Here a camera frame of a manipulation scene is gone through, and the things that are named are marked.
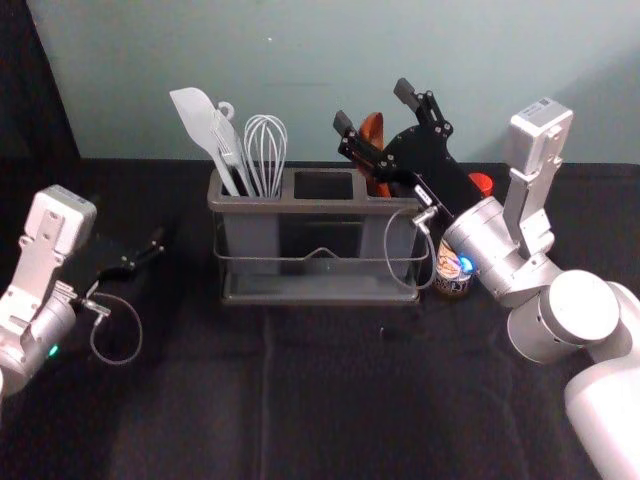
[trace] whisk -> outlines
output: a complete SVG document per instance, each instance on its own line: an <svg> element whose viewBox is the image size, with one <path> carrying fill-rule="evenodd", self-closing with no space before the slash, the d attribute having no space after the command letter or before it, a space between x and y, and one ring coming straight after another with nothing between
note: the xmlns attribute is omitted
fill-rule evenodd
<svg viewBox="0 0 640 480"><path fill-rule="evenodd" d="M280 196L287 140L286 127L273 115L254 115L244 126L244 160L261 197Z"/></svg>

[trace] black tablecloth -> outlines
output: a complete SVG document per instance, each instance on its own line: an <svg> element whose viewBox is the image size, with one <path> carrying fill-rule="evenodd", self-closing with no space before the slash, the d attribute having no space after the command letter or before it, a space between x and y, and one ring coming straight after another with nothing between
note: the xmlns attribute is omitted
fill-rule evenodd
<svg viewBox="0 0 640 480"><path fill-rule="evenodd" d="M61 353L5 402L1 478L598 478L563 405L588 358L523 360L505 337L507 311L479 286L410 307L222 307L210 168L87 161L54 174L2 163L2 285L32 195L51 179L96 199L94 231L123 243L179 223L160 261L111 287L143 319L139 359L100 364L81 316ZM468 168L492 174L504 198L504 166ZM547 209L560 267L640 291L638 172L561 169ZM383 326L413 335L383 341Z"/></svg>

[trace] blue light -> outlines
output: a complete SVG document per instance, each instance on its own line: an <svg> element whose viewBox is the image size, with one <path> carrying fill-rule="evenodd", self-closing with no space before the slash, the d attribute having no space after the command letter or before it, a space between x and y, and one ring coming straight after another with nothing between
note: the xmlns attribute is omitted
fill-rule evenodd
<svg viewBox="0 0 640 480"><path fill-rule="evenodd" d="M462 268L462 273L470 274L473 273L473 263L467 257L458 257L460 260L460 267Z"/></svg>

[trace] wall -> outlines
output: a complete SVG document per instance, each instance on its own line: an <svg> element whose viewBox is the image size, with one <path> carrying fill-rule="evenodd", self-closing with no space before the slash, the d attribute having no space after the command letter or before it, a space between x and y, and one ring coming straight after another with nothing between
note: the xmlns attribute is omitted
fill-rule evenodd
<svg viewBox="0 0 640 480"><path fill-rule="evenodd" d="M432 89L460 161L501 161L510 116L542 96L576 111L565 158L640 163L640 2L618 0L30 0L84 157L206 158L168 92L232 102L239 126L273 113L290 159L337 160L331 128L410 112L406 76Z"/></svg>

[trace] red bottle cap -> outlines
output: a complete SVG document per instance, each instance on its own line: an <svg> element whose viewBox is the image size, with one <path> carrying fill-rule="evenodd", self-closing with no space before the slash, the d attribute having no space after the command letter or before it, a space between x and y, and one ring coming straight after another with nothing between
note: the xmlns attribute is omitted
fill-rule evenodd
<svg viewBox="0 0 640 480"><path fill-rule="evenodd" d="M469 178L480 189L483 196L488 197L493 193L493 180L489 175L474 172L469 174Z"/></svg>

